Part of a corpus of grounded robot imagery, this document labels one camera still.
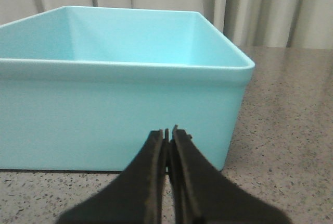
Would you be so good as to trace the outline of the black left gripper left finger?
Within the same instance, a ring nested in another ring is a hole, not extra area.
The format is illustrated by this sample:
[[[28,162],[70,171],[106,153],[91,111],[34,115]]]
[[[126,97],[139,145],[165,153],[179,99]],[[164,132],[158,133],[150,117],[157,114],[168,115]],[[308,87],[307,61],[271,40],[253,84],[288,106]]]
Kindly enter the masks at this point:
[[[163,130],[151,131],[124,171],[57,223],[161,223],[167,152]]]

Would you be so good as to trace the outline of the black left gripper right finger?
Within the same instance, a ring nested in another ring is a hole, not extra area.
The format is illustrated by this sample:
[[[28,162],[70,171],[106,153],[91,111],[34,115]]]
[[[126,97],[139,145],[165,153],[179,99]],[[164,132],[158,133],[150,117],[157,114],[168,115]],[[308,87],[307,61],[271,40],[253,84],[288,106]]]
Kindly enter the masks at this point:
[[[169,157],[176,223],[289,223],[281,210],[226,179],[185,130],[173,129]]]

